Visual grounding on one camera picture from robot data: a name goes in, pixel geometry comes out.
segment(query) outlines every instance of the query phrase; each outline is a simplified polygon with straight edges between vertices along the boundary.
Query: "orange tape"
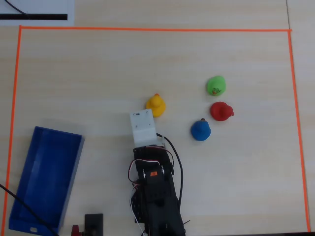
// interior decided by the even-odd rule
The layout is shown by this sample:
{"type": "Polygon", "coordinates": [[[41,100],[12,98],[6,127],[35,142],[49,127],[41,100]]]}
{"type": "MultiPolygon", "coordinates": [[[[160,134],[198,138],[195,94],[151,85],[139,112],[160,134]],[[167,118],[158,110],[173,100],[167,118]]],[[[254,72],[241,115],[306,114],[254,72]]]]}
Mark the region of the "orange tape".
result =
{"type": "Polygon", "coordinates": [[[46,27],[22,26],[28,30],[125,30],[125,31],[168,31],[168,32],[289,32],[291,29],[150,29],[120,27],[46,27]]]}
{"type": "Polygon", "coordinates": [[[293,82],[293,91],[294,91],[294,102],[295,102],[295,112],[296,112],[296,121],[297,121],[297,131],[298,131],[298,134],[299,134],[301,167],[302,167],[302,180],[303,180],[303,191],[304,191],[305,217],[306,217],[307,231],[311,232],[310,213],[309,213],[309,201],[308,201],[308,194],[307,194],[306,173],[305,173],[304,152],[303,152],[303,141],[302,141],[300,113],[299,113],[299,103],[298,103],[298,100],[297,100],[297,90],[296,90],[296,81],[295,81],[295,70],[294,70],[294,61],[293,61],[291,32],[289,32],[289,31],[287,32],[287,37],[288,37],[288,41],[289,41],[289,51],[290,51],[290,60],[291,60],[291,73],[292,73],[292,82],[293,82]]]}
{"type": "MultiPolygon", "coordinates": [[[[6,179],[5,179],[5,187],[6,188],[9,188],[9,180],[10,180],[11,153],[12,153],[14,113],[15,113],[15,98],[16,98],[16,84],[17,84],[17,80],[18,80],[18,68],[19,68],[20,48],[21,48],[21,34],[22,34],[22,26],[19,26],[18,45],[17,45],[17,49],[16,49],[16,58],[15,58],[13,95],[12,95],[12,109],[11,109],[11,125],[10,125],[8,163],[7,163],[7,167],[6,167],[6,179]]],[[[4,193],[4,203],[3,203],[1,236],[4,236],[4,226],[5,226],[5,218],[6,218],[7,200],[8,200],[8,193],[5,192],[4,193]]]]}
{"type": "MultiPolygon", "coordinates": [[[[18,44],[17,44],[17,51],[16,51],[16,59],[15,59],[13,95],[12,95],[8,163],[7,163],[6,180],[5,180],[5,187],[6,188],[9,187],[9,179],[10,179],[11,153],[12,153],[13,129],[14,129],[14,114],[15,114],[15,100],[16,100],[16,87],[17,87],[17,79],[18,79],[18,67],[19,67],[22,29],[29,29],[29,30],[125,30],[125,31],[170,31],[170,32],[287,32],[288,41],[289,41],[290,60],[291,60],[291,73],[292,73],[293,90],[294,90],[295,111],[296,111],[300,154],[301,154],[305,215],[306,215],[306,222],[307,222],[307,230],[308,230],[308,232],[311,231],[309,206],[308,206],[307,184],[306,184],[306,173],[305,173],[305,163],[304,163],[304,153],[303,153],[303,142],[302,142],[302,131],[301,131],[299,105],[298,105],[298,99],[297,99],[297,90],[296,90],[296,81],[295,81],[294,63],[293,63],[293,52],[292,52],[292,42],[291,42],[292,30],[291,29],[147,29],[147,28],[112,28],[112,27],[19,26],[18,44]]],[[[4,226],[5,226],[5,218],[6,218],[6,210],[7,210],[7,194],[8,194],[7,192],[5,192],[5,194],[4,194],[1,236],[4,236],[4,226]]]]}

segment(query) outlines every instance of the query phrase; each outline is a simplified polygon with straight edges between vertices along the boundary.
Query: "wooden table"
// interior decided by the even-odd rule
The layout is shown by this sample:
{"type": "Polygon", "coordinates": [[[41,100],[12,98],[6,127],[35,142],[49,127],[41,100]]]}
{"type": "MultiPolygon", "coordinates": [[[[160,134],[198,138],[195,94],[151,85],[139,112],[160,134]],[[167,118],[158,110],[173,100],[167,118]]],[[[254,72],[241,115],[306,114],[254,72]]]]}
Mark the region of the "wooden table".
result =
{"type": "MultiPolygon", "coordinates": [[[[95,1],[76,8],[77,26],[288,28],[284,0],[95,1]]],[[[17,29],[0,30],[6,35],[0,43],[4,183],[17,29]]],[[[188,236],[307,230],[286,32],[28,29],[19,66],[9,188],[17,189],[34,126],[86,138],[61,235],[82,225],[84,214],[99,212],[104,235],[139,234],[128,207],[128,113],[143,109],[156,92],[167,105],[157,131],[173,142],[184,167],[188,236]],[[217,74],[226,78],[227,91],[213,98],[205,83],[217,74]],[[208,109],[215,101],[227,102],[235,116],[213,121],[208,109]],[[200,118],[212,129],[203,143],[189,134],[200,118]]],[[[179,190],[178,164],[174,181],[179,190]]],[[[6,225],[12,203],[9,198],[6,225]]],[[[17,234],[6,226],[6,236],[17,234]]]]}

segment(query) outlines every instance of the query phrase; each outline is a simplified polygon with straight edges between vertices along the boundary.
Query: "blue bin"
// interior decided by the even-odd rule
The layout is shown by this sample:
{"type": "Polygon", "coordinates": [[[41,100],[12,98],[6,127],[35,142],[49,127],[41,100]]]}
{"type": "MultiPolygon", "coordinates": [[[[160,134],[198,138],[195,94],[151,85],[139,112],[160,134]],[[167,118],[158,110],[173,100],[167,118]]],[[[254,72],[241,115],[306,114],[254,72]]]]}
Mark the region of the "blue bin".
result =
{"type": "MultiPolygon", "coordinates": [[[[17,196],[56,233],[63,224],[84,139],[81,135],[35,127],[17,196]]],[[[9,229],[35,235],[53,234],[14,201],[9,229]]]]}

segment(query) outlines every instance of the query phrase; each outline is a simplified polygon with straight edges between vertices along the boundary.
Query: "black cable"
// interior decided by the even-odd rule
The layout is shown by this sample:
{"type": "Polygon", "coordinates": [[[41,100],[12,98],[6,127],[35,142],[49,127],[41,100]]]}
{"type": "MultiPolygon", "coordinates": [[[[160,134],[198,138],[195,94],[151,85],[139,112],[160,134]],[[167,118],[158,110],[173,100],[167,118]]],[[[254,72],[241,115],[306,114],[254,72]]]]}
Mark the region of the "black cable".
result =
{"type": "Polygon", "coordinates": [[[182,166],[182,163],[181,163],[181,160],[179,159],[179,156],[178,156],[178,153],[176,151],[176,149],[174,148],[172,142],[165,136],[162,136],[160,134],[157,133],[157,136],[161,137],[161,138],[165,138],[165,140],[168,141],[168,143],[171,145],[171,147],[173,148],[173,151],[177,157],[177,160],[178,160],[178,164],[179,164],[179,167],[181,168],[181,190],[179,192],[179,209],[181,209],[181,202],[182,202],[182,193],[183,193],[183,181],[184,181],[184,173],[183,173],[183,166],[182,166]]]}
{"type": "MultiPolygon", "coordinates": [[[[190,220],[186,221],[184,224],[187,224],[189,221],[190,221],[190,220]]],[[[183,224],[183,225],[184,225],[184,224],[183,224]]]]}
{"type": "Polygon", "coordinates": [[[16,8],[15,6],[13,6],[8,0],[4,0],[7,4],[9,4],[12,8],[14,8],[15,10],[17,10],[18,12],[20,12],[23,15],[27,15],[24,11],[21,11],[20,9],[16,8]]]}
{"type": "Polygon", "coordinates": [[[42,220],[38,215],[36,215],[35,212],[28,205],[26,205],[26,203],[24,203],[18,196],[16,196],[14,193],[8,190],[2,184],[0,184],[0,187],[8,194],[10,194],[12,197],[14,197],[19,203],[21,203],[36,218],[36,220],[38,220],[40,224],[46,226],[46,228],[49,229],[49,231],[51,231],[54,236],[59,236],[44,220],[42,220]]]}

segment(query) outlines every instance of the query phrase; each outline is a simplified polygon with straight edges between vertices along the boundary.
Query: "white wire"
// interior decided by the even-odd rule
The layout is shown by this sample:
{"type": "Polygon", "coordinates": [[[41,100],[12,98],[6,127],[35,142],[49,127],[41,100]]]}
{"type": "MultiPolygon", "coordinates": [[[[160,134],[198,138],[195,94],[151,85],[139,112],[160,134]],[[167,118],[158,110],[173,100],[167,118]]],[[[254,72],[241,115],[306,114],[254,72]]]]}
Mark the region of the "white wire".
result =
{"type": "Polygon", "coordinates": [[[132,204],[131,204],[132,192],[133,192],[133,190],[135,189],[136,186],[138,186],[138,184],[135,184],[134,187],[133,187],[132,190],[131,190],[131,195],[130,195],[130,208],[131,208],[131,212],[132,212],[132,214],[133,214],[133,216],[134,216],[134,218],[135,218],[135,220],[136,220],[136,222],[137,222],[137,224],[138,224],[138,226],[139,226],[139,228],[140,228],[140,230],[141,230],[142,235],[144,235],[144,232],[143,232],[143,230],[142,230],[142,228],[141,228],[141,226],[140,226],[140,224],[139,224],[139,222],[138,222],[138,220],[137,220],[137,217],[136,217],[136,215],[135,215],[134,212],[133,212],[132,204]]]}
{"type": "Polygon", "coordinates": [[[131,172],[131,169],[132,169],[132,166],[133,164],[136,162],[136,161],[144,161],[144,162],[156,162],[160,165],[160,163],[158,161],[149,161],[149,160],[142,160],[142,159],[135,159],[131,162],[131,166],[130,166],[130,169],[128,171],[128,177],[130,178],[130,172],[131,172]]]}

